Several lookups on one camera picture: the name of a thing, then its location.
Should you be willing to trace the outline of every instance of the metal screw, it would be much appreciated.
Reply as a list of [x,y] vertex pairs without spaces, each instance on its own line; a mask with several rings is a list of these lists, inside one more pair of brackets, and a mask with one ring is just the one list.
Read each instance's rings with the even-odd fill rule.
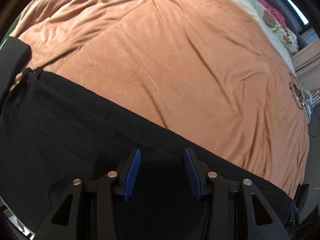
[[110,177],[110,178],[114,178],[115,176],[117,176],[118,175],[118,173],[116,173],[116,171],[110,171],[109,173],[108,173],[108,177]]
[[213,172],[213,171],[210,171],[210,172],[208,173],[208,176],[209,176],[210,178],[216,178],[216,177],[217,177],[217,173],[215,173],[215,172]]
[[81,179],[74,179],[72,184],[75,185],[75,186],[81,184]]
[[252,184],[252,181],[250,179],[244,179],[243,183],[247,186],[250,186]]

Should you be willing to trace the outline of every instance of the bright pink fabric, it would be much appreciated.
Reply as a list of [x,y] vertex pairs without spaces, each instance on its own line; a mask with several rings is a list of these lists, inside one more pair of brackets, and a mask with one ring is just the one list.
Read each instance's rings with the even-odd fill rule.
[[258,0],[276,19],[282,26],[287,26],[284,16],[274,7],[272,7],[266,0]]

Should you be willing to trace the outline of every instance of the round metal bolt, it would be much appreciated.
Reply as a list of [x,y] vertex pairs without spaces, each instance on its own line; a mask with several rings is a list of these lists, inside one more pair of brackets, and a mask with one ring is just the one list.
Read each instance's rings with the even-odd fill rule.
[[213,172],[213,171],[210,171],[210,172],[208,173],[208,176],[209,176],[210,178],[216,178],[216,177],[217,177],[217,173],[215,173],[215,172]]
[[81,179],[74,179],[72,184],[75,185],[75,186],[81,184]]
[[114,178],[115,176],[117,176],[118,175],[118,173],[116,173],[116,171],[110,171],[109,173],[108,173],[108,177],[110,177],[110,178]]
[[244,179],[243,183],[247,186],[250,186],[252,184],[252,181],[250,179]]

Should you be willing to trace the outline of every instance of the mattress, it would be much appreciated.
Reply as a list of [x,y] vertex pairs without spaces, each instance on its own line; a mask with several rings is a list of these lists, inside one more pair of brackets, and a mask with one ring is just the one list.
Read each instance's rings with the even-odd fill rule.
[[67,78],[293,197],[309,140],[285,47],[249,0],[33,0],[12,34]]

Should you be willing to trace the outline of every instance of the gray floor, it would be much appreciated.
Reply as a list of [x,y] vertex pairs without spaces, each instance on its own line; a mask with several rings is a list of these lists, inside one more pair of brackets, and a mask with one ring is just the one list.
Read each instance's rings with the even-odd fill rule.
[[[320,106],[316,107],[316,112],[320,116]],[[312,114],[309,124],[309,133],[316,135],[319,131],[319,120],[315,113]],[[320,207],[320,134],[316,138],[310,137],[310,150],[307,159],[304,183],[310,184],[307,202],[301,212],[301,221],[318,204]]]

